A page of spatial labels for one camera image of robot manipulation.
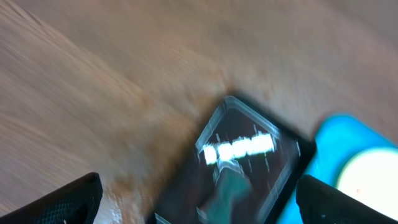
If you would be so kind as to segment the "dark green scrubbing sponge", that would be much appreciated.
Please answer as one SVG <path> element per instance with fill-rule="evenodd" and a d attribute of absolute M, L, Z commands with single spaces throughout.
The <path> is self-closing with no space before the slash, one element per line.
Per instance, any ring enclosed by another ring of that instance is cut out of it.
<path fill-rule="evenodd" d="M 217 181 L 215 193 L 202 208 L 205 223 L 230 224 L 233 220 L 234 204 L 251 191 L 251 183 L 240 172 L 224 168 Z"/>

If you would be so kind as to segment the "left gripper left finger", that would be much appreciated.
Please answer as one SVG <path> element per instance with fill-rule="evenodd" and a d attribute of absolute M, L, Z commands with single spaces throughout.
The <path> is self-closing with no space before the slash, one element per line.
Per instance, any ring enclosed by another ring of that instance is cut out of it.
<path fill-rule="evenodd" d="M 94 222 L 103 196 L 98 173 L 90 172 L 46 196 L 1 217 L 1 223 Z"/>

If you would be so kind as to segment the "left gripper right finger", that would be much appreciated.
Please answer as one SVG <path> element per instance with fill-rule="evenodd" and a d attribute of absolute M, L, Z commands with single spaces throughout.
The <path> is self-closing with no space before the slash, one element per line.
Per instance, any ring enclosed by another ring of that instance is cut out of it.
<path fill-rule="evenodd" d="M 296 203 L 304 224 L 397 224 L 311 175 L 297 182 Z"/>

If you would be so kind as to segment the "yellow plate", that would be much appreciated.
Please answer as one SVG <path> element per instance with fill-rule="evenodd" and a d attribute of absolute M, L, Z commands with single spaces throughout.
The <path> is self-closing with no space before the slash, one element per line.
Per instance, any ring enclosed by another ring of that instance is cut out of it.
<path fill-rule="evenodd" d="M 343 167 L 336 188 L 397 220 L 397 149 L 374 147 L 357 153 Z"/>

